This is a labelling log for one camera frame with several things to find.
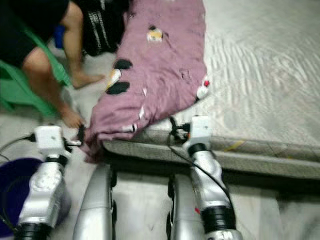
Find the green plastic chair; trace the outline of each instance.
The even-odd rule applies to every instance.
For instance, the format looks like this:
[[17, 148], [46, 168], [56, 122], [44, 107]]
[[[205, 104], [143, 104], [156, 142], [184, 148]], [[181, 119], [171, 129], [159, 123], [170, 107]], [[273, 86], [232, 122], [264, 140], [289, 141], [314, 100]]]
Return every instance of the green plastic chair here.
[[[55, 58], [47, 45], [27, 27], [22, 29], [38, 47], [42, 48], [47, 55], [55, 79], [65, 86], [71, 84], [70, 78], [61, 63]], [[0, 60], [0, 104], [7, 110], [13, 111], [14, 105], [32, 105], [37, 108], [44, 116], [55, 116], [55, 108], [48, 102], [42, 100], [34, 94], [28, 84], [28, 78], [22, 70]]]

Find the cable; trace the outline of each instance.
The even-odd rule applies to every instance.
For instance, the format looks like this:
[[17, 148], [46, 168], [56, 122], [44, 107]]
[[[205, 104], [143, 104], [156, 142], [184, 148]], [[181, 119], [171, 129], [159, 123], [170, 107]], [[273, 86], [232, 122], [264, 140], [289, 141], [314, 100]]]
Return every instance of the cable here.
[[11, 222], [7, 221], [1, 214], [0, 214], [0, 219], [5, 225], [8, 226], [8, 228], [12, 230], [12, 232], [16, 231], [15, 227], [11, 224]]
[[22, 141], [22, 140], [25, 140], [25, 137], [19, 137], [19, 138], [16, 138], [12, 141], [9, 141], [8, 143], [6, 143], [5, 145], [3, 145], [2, 147], [0, 147], [0, 153], [2, 153], [6, 148], [8, 148], [10, 145], [12, 144], [15, 144], [19, 141]]
[[12, 144], [15, 144], [19, 141], [22, 141], [22, 140], [28, 140], [30, 142], [35, 142], [36, 141], [36, 136], [34, 133], [31, 133], [27, 136], [23, 136], [23, 137], [19, 137], [19, 138], [16, 138], [16, 139], [13, 139], [12, 141], [9, 141], [8, 143], [6, 143], [5, 145], [3, 145], [2, 147], [0, 147], [0, 153], [3, 152], [6, 148], [10, 147]]
[[[6, 159], [8, 162], [10, 161], [10, 159], [4, 155], [1, 154], [1, 152], [3, 152], [6, 148], [10, 147], [12, 144], [15, 144], [19, 141], [22, 141], [22, 140], [28, 140], [28, 141], [31, 141], [31, 142], [35, 142], [36, 141], [36, 136], [34, 133], [31, 133], [29, 134], [28, 136], [24, 136], [24, 137], [19, 137], [19, 138], [16, 138], [12, 141], [9, 141], [8, 143], [6, 143], [5, 145], [3, 145], [2, 147], [0, 147], [0, 156], [3, 157], [4, 159]], [[7, 216], [7, 213], [6, 213], [6, 209], [4, 207], [4, 205], [2, 206], [2, 214], [3, 216], [0, 214], [0, 220], [6, 224], [8, 226], [8, 228], [10, 228], [13, 232], [16, 231], [16, 228], [15, 226], [10, 222], [8, 216]]]
[[10, 162], [10, 159], [7, 156], [2, 155], [1, 153], [0, 153], [0, 157], [4, 158], [7, 162]]
[[191, 164], [192, 166], [198, 168], [201, 172], [203, 172], [205, 175], [207, 175], [211, 180], [213, 180], [220, 188], [221, 190], [224, 192], [224, 194], [226, 195], [226, 197], [228, 198], [229, 202], [230, 202], [230, 207], [231, 210], [233, 212], [234, 217], [236, 217], [236, 213], [235, 213], [235, 208], [234, 205], [231, 201], [231, 197], [230, 194], [228, 192], [228, 190], [223, 187], [217, 179], [215, 179], [209, 172], [207, 172], [206, 170], [204, 170], [202, 167], [200, 167], [198, 164], [194, 163], [192, 160], [186, 158], [185, 156], [181, 155], [178, 151], [176, 151], [172, 146], [171, 146], [171, 135], [172, 135], [172, 131], [169, 133], [168, 137], [167, 137], [167, 146], [169, 147], [169, 149], [178, 157], [180, 157], [181, 159], [185, 160], [186, 162], [188, 162], [189, 164]]

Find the knee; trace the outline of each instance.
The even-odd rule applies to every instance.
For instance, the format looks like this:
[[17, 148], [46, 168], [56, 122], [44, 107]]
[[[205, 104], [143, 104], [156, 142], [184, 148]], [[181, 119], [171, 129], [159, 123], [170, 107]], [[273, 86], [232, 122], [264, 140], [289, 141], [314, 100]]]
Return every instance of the knee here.
[[29, 80], [46, 80], [53, 76], [50, 61], [45, 52], [35, 48], [24, 60], [22, 70], [29, 77]]
[[66, 28], [71, 28], [74, 25], [81, 25], [84, 21], [84, 15], [78, 5], [73, 2], [69, 3], [68, 10], [64, 19], [62, 20], [62, 24]]

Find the pink fabric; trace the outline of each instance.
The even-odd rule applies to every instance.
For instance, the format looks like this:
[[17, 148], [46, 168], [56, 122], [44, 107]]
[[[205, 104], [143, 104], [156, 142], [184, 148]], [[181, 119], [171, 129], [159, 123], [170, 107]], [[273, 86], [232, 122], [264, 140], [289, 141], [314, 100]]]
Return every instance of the pink fabric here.
[[[85, 150], [92, 157], [102, 141], [129, 140], [148, 125], [190, 107], [207, 72], [202, 0], [134, 0], [128, 16], [117, 59], [133, 64], [121, 70], [119, 80], [129, 82], [130, 88], [118, 95], [105, 93], [94, 107], [85, 134]], [[163, 31], [162, 42], [147, 41], [151, 25]], [[130, 125], [137, 131], [124, 132]]]

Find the tiled floor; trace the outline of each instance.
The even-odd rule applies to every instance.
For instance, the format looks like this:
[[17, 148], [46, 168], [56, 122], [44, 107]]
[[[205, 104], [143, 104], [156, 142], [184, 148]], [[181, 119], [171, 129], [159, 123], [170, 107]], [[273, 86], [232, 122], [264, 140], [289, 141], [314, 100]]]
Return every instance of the tiled floor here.
[[[113, 59], [114, 55], [109, 53], [97, 58], [89, 57], [85, 68], [89, 73], [108, 74]], [[79, 91], [69, 90], [76, 101], [75, 107], [87, 121], [104, 88], [105, 83], [100, 82]], [[27, 110], [26, 107], [18, 107], [13, 113], [3, 109], [0, 111], [0, 146], [50, 122], [61, 125], [66, 138], [76, 133], [58, 119], [44, 119], [36, 110], [30, 107]], [[34, 143], [24, 142], [17, 143], [4, 154], [11, 159], [40, 157]], [[72, 239], [82, 198], [95, 168], [93, 164], [85, 163], [84, 158], [85, 155], [75, 149], [67, 166], [65, 180], [71, 194], [72, 208], [62, 225], [53, 231], [52, 240]], [[279, 198], [277, 192], [244, 186], [231, 186], [230, 191], [238, 228], [245, 240], [320, 239], [319, 199], [309, 196]], [[166, 215], [171, 208], [166, 178], [121, 173], [113, 197], [118, 206], [117, 240], [166, 239]]]

